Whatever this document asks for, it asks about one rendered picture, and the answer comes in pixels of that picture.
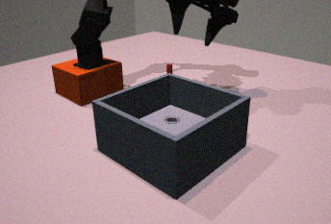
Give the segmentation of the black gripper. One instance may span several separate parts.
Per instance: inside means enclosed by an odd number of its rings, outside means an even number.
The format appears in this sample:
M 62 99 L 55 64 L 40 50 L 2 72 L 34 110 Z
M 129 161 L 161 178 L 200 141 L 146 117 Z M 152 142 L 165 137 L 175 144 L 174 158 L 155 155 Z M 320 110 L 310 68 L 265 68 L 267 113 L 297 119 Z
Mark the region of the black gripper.
M 237 23 L 238 12 L 225 8 L 224 6 L 215 7 L 215 0 L 166 0 L 169 4 L 173 31 L 178 35 L 185 16 L 185 12 L 190 4 L 194 4 L 211 13 L 212 18 L 208 20 L 208 26 L 205 36 L 205 46 L 209 46 L 218 32 L 226 25 Z M 197 2 L 198 1 L 198 2 Z M 200 3 L 199 3 L 200 2 Z M 205 6 L 207 5 L 207 6 Z

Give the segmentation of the dark red peg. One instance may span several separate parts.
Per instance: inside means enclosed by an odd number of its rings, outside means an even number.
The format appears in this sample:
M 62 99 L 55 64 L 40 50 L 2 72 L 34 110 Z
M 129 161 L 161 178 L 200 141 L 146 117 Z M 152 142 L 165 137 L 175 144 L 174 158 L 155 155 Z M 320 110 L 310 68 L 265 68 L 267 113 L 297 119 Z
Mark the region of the dark red peg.
M 166 65 L 166 74 L 171 73 L 172 74 L 172 64 L 167 64 Z

